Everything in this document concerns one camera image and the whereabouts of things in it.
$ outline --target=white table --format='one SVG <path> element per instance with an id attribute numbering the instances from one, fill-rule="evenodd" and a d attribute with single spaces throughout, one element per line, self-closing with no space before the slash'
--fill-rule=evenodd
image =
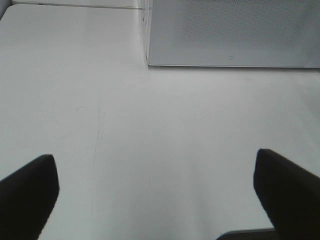
<path id="1" fill-rule="evenodd" d="M 13 4 L 41 4 L 57 6 L 78 6 L 96 8 L 131 8 L 140 7 L 140 0 L 12 0 Z"/>
<path id="2" fill-rule="evenodd" d="M 41 240 L 213 240 L 271 227 L 271 148 L 320 175 L 320 72 L 148 68 L 139 10 L 12 6 L 0 21 L 0 178 L 54 154 Z"/>

